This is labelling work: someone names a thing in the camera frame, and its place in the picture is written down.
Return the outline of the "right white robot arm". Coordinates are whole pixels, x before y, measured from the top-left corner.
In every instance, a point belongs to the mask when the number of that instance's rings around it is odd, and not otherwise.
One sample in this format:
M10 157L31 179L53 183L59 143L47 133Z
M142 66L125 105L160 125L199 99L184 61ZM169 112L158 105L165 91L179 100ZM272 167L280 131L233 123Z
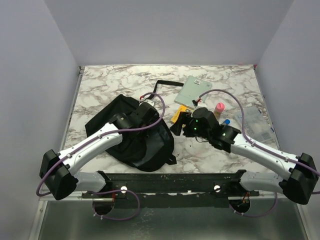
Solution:
M297 204L306 205L319 180L319 172L310 155L296 156L262 144L237 128L220 124L205 107L180 112L170 130L176 136L203 138L218 150L243 156L271 171L245 171L230 183L230 191L236 196L262 190L283 194Z

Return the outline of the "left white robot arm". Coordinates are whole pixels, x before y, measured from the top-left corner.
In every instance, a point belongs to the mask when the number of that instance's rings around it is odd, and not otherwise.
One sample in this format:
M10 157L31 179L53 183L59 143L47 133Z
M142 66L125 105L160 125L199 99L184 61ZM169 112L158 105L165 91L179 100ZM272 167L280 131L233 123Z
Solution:
M80 143L59 153L48 150L42 158L40 183L48 188L55 200L62 200L74 191L93 191L101 198L107 197L111 185L104 177L100 173L80 176L80 169L105 150L123 143L130 134L156 126L163 116L163 113L143 102L128 115L115 114L102 128Z

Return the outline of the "yellow cover book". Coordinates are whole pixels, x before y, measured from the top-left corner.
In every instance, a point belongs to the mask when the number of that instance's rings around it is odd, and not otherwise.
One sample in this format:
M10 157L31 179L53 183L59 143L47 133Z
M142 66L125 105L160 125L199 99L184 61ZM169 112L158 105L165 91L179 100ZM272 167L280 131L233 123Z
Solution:
M184 105L180 105L178 110L175 112L175 114L173 115L173 117L171 118L171 123L176 123L178 118L179 118L179 115L181 112L186 112L186 113L190 113L192 112L192 110Z

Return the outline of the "pale green notebook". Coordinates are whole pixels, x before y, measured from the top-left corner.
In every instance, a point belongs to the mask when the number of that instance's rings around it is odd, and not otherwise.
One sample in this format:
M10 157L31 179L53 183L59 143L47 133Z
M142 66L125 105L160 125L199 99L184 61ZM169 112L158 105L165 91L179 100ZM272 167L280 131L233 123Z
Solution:
M211 82L189 76L174 102L193 110L195 108L193 100L196 101L199 98L199 95L211 90L212 86L213 84Z

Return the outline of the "black student backpack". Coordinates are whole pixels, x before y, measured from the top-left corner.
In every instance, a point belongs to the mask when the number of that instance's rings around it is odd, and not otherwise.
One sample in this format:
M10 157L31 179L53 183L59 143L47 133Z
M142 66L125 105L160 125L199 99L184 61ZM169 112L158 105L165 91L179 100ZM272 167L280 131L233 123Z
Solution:
M111 114L120 104L136 108L139 101L118 95L86 125L86 135L89 137L110 123ZM175 165L176 157L173 155L175 147L174 137L164 120L156 126L143 130L122 133L122 142L106 150L118 161L144 172L154 172L163 165Z

